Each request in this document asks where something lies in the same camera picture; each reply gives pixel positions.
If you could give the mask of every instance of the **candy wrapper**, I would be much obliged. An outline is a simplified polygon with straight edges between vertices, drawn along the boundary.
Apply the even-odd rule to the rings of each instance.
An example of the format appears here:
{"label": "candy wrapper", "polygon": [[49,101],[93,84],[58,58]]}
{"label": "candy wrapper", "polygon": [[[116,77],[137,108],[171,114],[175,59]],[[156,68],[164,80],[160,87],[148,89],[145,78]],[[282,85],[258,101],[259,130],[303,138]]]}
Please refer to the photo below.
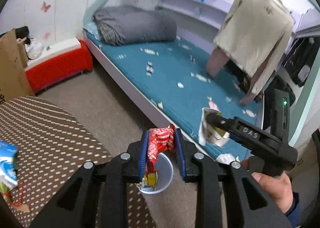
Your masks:
{"label": "candy wrapper", "polygon": [[175,127],[170,124],[168,128],[154,128],[149,130],[148,151],[147,151],[147,171],[139,188],[156,186],[156,169],[154,167],[158,154],[166,150],[175,153],[173,141]]}

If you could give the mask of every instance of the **human hand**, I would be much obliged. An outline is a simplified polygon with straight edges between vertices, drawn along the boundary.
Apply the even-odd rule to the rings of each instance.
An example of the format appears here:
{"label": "human hand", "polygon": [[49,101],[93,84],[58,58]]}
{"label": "human hand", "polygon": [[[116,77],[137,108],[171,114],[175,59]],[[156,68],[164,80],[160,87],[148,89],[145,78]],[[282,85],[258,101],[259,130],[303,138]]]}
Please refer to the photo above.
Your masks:
{"label": "human hand", "polygon": [[[247,159],[241,164],[248,169],[249,161]],[[286,173],[282,173],[279,179],[257,172],[252,173],[252,177],[270,195],[283,213],[290,209],[293,193],[290,179]]]}

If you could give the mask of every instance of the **beige shirt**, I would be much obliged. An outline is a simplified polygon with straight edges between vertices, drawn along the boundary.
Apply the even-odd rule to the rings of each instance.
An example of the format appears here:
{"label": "beige shirt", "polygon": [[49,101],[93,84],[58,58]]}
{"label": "beige shirt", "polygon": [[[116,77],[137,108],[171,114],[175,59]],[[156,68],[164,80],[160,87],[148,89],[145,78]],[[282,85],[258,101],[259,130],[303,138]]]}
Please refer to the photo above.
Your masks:
{"label": "beige shirt", "polygon": [[292,27],[291,15],[278,0],[235,0],[214,43],[250,77],[268,58],[251,91],[258,94],[283,55]]}

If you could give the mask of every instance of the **brown polka dot stool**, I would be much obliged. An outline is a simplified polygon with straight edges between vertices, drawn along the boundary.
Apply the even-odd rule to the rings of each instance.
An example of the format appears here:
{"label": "brown polka dot stool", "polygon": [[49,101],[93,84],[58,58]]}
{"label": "brown polka dot stool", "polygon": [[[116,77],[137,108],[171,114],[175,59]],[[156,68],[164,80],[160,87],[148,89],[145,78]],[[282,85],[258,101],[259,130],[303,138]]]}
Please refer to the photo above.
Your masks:
{"label": "brown polka dot stool", "polygon": [[[112,158],[72,115],[35,97],[20,97],[0,105],[0,140],[19,149],[17,175],[23,182],[23,203],[30,206],[31,212],[8,206],[23,227],[30,225],[84,162],[101,164]],[[128,184],[127,190],[128,227],[156,227],[137,187]],[[12,198],[18,201],[18,189],[12,191]]]}

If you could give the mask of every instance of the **blue mattress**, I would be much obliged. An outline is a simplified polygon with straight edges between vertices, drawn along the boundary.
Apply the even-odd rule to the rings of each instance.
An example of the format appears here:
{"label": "blue mattress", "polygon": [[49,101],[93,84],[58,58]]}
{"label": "blue mattress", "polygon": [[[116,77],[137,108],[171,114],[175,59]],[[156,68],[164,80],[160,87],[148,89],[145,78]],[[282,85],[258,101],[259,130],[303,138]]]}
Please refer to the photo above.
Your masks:
{"label": "blue mattress", "polygon": [[[198,142],[202,108],[209,107],[208,97],[218,105],[225,118],[238,116],[255,124],[255,117],[244,112],[248,109],[257,114],[259,105],[255,102],[239,105],[238,101],[244,93],[234,87],[236,77],[221,70],[215,79],[210,78],[205,70],[210,55],[185,39],[114,47],[96,40],[88,32],[86,34],[149,100],[155,104],[162,102],[163,112],[194,141]],[[158,55],[149,54],[150,51],[146,53],[145,49]],[[154,69],[150,76],[146,74],[148,62]],[[209,81],[199,80],[194,76],[196,74]],[[178,83],[182,83],[183,88],[179,88]],[[240,160],[245,158],[247,152],[233,140],[229,140],[224,147],[207,143],[204,149],[213,158],[231,153],[234,157],[239,156]]]}

